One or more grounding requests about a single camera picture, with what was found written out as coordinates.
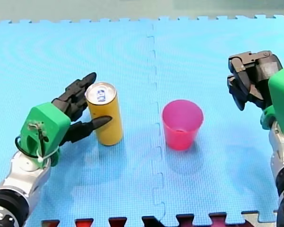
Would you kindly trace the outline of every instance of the interlocking foam tile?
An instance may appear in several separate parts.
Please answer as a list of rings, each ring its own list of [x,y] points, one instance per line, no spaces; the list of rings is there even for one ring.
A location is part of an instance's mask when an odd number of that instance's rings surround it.
[[[158,114],[150,102],[150,31],[145,19],[0,23],[0,181],[30,108],[52,101],[90,72],[115,85],[124,126],[124,139],[116,146],[101,146],[92,134],[62,147],[28,227],[53,219],[70,227],[80,218],[106,227],[113,217],[127,217],[127,226],[136,227],[142,226],[142,216],[164,215],[156,197],[162,175],[152,171],[161,154],[154,152],[150,137]],[[90,120],[87,110],[80,120]]]
[[[284,65],[284,18],[1,22],[0,180],[30,108],[92,71],[116,86],[124,125],[114,147],[94,134],[63,146],[27,226],[93,218],[93,227],[104,227],[108,218],[127,217],[126,226],[136,227],[141,216],[176,226],[176,215],[187,213],[208,225],[217,212],[234,224],[247,211],[273,221],[277,194],[261,111],[249,104],[240,112],[226,86],[228,57],[249,50],[272,50]],[[196,102],[205,117],[184,153],[165,146],[160,123],[163,106],[178,98]],[[90,120],[88,111],[80,120]]]
[[[166,147],[158,114],[162,223],[176,226],[176,215],[187,213],[195,215],[195,225],[210,225],[211,213],[227,213],[227,224],[243,223],[245,211],[259,212],[260,222],[274,221],[278,206],[268,132],[261,128],[261,111],[254,104],[238,110],[227,76],[228,57],[246,51],[271,50],[284,65],[284,17],[162,17],[154,22],[154,37],[160,113],[175,99],[191,100],[204,112],[194,146],[182,153]]]

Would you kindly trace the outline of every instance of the yellow can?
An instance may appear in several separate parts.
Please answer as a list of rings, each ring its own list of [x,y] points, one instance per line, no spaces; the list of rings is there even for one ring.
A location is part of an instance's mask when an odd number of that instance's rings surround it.
[[[113,119],[96,129],[98,141],[107,146],[117,144],[123,137],[117,91],[108,83],[92,84],[85,92],[91,118],[111,116]]]

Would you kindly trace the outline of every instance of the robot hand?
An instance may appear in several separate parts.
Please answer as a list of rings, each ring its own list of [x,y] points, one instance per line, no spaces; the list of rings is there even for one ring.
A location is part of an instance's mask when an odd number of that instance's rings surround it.
[[[59,158],[59,147],[89,136],[112,120],[110,116],[90,122],[78,120],[87,107],[84,93],[95,82],[91,73],[69,85],[51,103],[33,107],[15,144],[18,151],[11,160],[8,176],[0,183],[0,227],[22,227],[36,207],[42,186]]]
[[[284,227],[284,69],[271,51],[245,52],[229,57],[229,93],[238,108],[253,102],[263,110],[261,125],[270,130],[271,169],[279,194],[277,227]]]

